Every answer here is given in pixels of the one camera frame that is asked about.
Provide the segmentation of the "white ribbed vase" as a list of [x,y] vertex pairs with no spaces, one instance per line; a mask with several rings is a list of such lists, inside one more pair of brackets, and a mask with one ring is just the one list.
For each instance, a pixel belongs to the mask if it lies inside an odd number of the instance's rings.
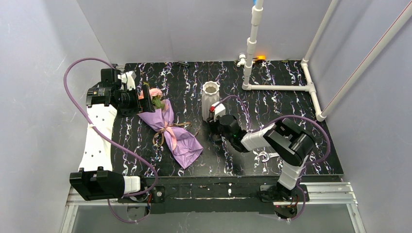
[[202,118],[206,122],[209,117],[210,107],[220,100],[220,84],[218,82],[209,81],[202,86]]

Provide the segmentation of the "brown ribbon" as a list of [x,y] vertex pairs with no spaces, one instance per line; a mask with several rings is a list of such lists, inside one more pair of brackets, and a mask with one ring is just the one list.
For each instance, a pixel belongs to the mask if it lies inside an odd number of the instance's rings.
[[[177,146],[177,138],[172,130],[173,127],[179,127],[179,128],[184,128],[185,126],[191,126],[191,122],[183,122],[183,123],[173,123],[173,124],[169,124],[167,122],[165,122],[165,125],[162,129],[160,129],[159,131],[157,131],[152,139],[152,143],[157,146],[160,147],[163,145],[164,141],[165,141],[165,136],[164,136],[164,132],[168,132],[171,135],[171,139],[172,139],[172,150],[174,150]],[[156,138],[161,135],[161,142],[160,144],[156,143]]]

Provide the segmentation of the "purple flower bouquet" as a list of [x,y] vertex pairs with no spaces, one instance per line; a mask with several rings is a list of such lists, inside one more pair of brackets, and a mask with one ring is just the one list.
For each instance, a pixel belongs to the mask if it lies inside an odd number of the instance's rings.
[[182,169],[188,168],[201,155],[203,146],[186,127],[190,122],[175,123],[174,111],[169,99],[165,99],[163,92],[158,88],[149,89],[150,103],[155,111],[144,112],[138,116],[150,126],[155,135],[152,143],[157,146],[167,144],[173,158]]

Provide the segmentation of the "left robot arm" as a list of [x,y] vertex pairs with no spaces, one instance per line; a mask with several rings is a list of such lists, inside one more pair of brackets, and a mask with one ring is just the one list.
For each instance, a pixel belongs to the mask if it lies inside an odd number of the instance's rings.
[[102,69],[101,81],[87,91],[86,114],[92,123],[88,124],[79,170],[69,176],[71,186],[86,201],[119,199],[141,189],[140,177],[113,172],[110,143],[116,118],[155,111],[148,87],[139,98],[135,78],[133,71]]

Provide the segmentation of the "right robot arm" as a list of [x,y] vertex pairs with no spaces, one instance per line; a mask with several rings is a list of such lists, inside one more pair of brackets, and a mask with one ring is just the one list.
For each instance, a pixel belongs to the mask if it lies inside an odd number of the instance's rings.
[[298,179],[315,144],[312,135],[287,118],[254,132],[242,129],[233,115],[209,117],[206,121],[213,136],[224,138],[238,152],[271,147],[283,160],[283,165],[276,185],[261,191],[262,199],[289,200],[294,197]]

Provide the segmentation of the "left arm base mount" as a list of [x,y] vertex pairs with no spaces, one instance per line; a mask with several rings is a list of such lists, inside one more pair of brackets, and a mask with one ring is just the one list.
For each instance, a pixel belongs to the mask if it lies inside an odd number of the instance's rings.
[[155,186],[148,193],[132,196],[123,197],[118,199],[118,203],[163,203],[166,199],[166,188],[165,186]]

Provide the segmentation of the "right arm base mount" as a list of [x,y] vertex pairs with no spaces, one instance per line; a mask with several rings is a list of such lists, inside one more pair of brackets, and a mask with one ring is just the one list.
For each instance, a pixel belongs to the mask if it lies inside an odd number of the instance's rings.
[[298,204],[303,206],[310,200],[307,186],[299,184],[288,190],[280,184],[261,185],[257,197],[262,202],[271,202],[275,206],[275,214],[284,220],[292,220],[299,216]]

